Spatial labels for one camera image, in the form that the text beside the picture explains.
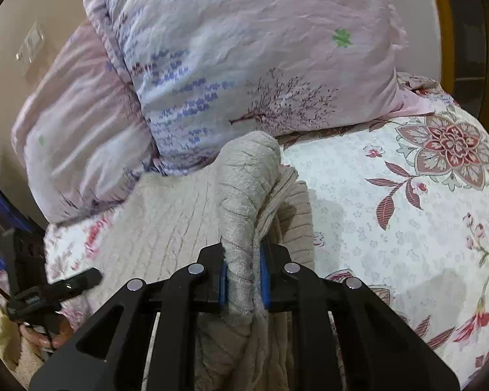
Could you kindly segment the person's left hand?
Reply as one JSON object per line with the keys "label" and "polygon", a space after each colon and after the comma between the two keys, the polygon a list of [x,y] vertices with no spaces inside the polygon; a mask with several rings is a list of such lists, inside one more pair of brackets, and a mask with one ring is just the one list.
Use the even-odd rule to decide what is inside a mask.
{"label": "person's left hand", "polygon": [[57,313],[56,320],[58,320],[59,333],[53,338],[51,338],[50,335],[37,332],[30,324],[26,323],[19,325],[20,334],[38,350],[58,350],[69,338],[71,338],[72,335],[74,335],[74,330],[68,319],[62,314]]}

